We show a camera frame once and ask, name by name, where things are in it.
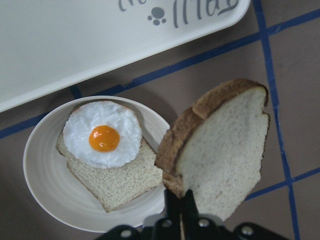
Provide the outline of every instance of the brown tile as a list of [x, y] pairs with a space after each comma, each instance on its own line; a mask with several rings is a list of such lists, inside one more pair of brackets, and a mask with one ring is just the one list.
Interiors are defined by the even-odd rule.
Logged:
[[[171, 124], [202, 94], [221, 82], [240, 77], [268, 86], [260, 42], [166, 75], [117, 96], [145, 104]], [[271, 116], [271, 124], [262, 160], [261, 181], [254, 192], [285, 179], [271, 100], [266, 112]]]
[[267, 27], [320, 8], [319, 0], [262, 0], [261, 3]]
[[233, 231], [245, 222], [258, 224], [285, 238], [294, 239], [287, 187], [243, 202], [225, 222], [225, 226]]
[[258, 25], [254, 8], [251, 4], [245, 16], [229, 28], [94, 77], [79, 83], [78, 87], [83, 96], [90, 96], [115, 85], [128, 84], [134, 78], [173, 65], [256, 32], [258, 32]]
[[318, 240], [320, 236], [320, 174], [293, 184], [301, 239]]
[[48, 113], [60, 105], [74, 100], [68, 88], [0, 112], [0, 130], [35, 116]]
[[320, 167], [320, 18], [270, 37], [279, 122], [291, 175]]
[[24, 177], [23, 154], [33, 127], [0, 139], [1, 239], [88, 239], [99, 233], [67, 226], [32, 197]]

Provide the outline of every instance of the egg white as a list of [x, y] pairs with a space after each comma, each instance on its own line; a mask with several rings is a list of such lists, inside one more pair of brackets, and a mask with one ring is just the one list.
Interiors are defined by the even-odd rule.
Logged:
[[[89, 143], [95, 127], [107, 125], [120, 135], [115, 150], [99, 152]], [[64, 143], [76, 158], [96, 168], [121, 167], [136, 158], [142, 131], [135, 113], [112, 101], [95, 101], [72, 112], [63, 128]]]

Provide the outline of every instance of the slice of bread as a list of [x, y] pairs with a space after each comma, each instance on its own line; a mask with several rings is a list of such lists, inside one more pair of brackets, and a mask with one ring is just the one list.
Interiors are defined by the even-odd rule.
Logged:
[[269, 128], [265, 86], [234, 79], [207, 92], [170, 126], [155, 164], [163, 184], [198, 210], [226, 220], [260, 180]]
[[162, 183], [162, 170], [154, 165], [156, 154], [142, 138], [136, 158], [121, 167], [97, 168], [75, 158], [67, 149], [63, 133], [57, 150], [66, 158], [66, 166], [109, 213]]

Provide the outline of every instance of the egg yolk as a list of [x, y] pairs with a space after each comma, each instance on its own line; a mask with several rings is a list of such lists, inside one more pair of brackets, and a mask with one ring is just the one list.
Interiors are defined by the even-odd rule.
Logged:
[[90, 146], [98, 152], [111, 152], [115, 150], [119, 141], [119, 133], [107, 125], [95, 127], [89, 136]]

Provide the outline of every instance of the white tray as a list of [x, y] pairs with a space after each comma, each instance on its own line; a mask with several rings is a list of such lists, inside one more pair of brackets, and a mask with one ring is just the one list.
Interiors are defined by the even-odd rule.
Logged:
[[227, 28], [250, 0], [2, 0], [0, 112]]

